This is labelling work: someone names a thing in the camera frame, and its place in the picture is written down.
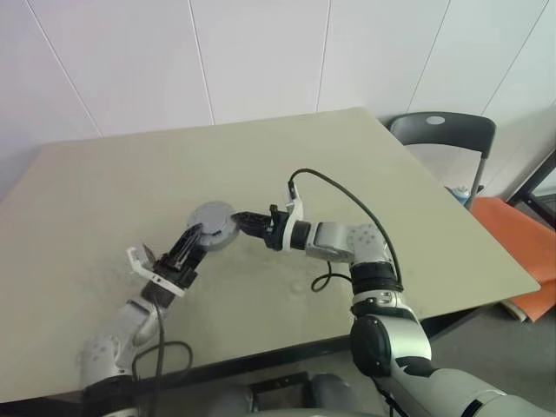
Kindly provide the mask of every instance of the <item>gray floor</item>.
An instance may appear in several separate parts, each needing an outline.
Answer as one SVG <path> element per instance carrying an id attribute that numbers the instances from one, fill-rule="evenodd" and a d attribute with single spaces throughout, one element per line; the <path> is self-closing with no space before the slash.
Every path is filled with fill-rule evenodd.
<path id="1" fill-rule="evenodd" d="M 490 308 L 435 341 L 433 352 L 439 367 L 465 370 L 509 394 L 556 411 L 556 309 L 533 324 L 514 321 L 502 308 Z M 349 352 L 169 391 L 161 398 L 158 415 L 202 417 L 215 394 L 231 384 L 249 384 L 300 371 L 338 374 L 354 388 L 361 411 L 385 415 L 373 383 L 357 371 Z M 281 407 L 292 407 L 293 402 L 292 394 L 278 395 L 275 400 Z"/>

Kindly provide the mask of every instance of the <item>black chair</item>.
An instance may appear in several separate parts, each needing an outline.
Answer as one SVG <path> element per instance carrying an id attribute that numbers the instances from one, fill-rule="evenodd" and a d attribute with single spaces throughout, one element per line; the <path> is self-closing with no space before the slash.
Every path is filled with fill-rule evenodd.
<path id="1" fill-rule="evenodd" d="M 480 162 L 465 207 L 471 208 L 493 145 L 496 124 L 481 116 L 424 111 L 395 117 L 388 129 L 403 145 L 421 143 L 455 146 L 480 152 Z"/>

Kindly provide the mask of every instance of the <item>orange chair seat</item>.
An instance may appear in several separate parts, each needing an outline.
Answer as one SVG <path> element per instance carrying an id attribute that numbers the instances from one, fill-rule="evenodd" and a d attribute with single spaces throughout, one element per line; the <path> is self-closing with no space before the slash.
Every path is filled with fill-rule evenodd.
<path id="1" fill-rule="evenodd" d="M 477 198 L 471 212 L 541 285 L 535 293 L 511 299 L 536 321 L 556 305 L 556 233 L 500 198 Z"/>

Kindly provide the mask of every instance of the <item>beige table top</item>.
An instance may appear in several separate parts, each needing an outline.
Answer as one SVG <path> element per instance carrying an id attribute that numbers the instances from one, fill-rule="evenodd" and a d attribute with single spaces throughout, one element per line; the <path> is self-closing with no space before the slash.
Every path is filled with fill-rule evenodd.
<path id="1" fill-rule="evenodd" d="M 420 318 L 538 288 L 363 109 L 55 143 L 0 205 L 0 401 L 78 389 L 82 344 L 144 284 L 127 247 L 168 250 L 207 201 L 283 207 L 300 167 L 332 176 L 378 215 Z M 320 180 L 297 184 L 307 220 L 367 222 Z M 242 235 L 198 268 L 167 338 L 190 343 L 198 366 L 347 334 L 349 284 L 309 289 L 325 270 Z"/>

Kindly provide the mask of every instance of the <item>gray disc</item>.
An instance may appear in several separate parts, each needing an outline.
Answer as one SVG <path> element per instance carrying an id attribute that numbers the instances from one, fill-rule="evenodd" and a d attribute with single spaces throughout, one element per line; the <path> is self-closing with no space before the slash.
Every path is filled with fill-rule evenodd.
<path id="1" fill-rule="evenodd" d="M 207 202 L 191 213 L 188 226 L 199 223 L 202 225 L 199 244 L 206 251 L 221 250 L 239 233 L 237 225 L 230 217 L 233 213 L 234 209 L 226 202 Z"/>

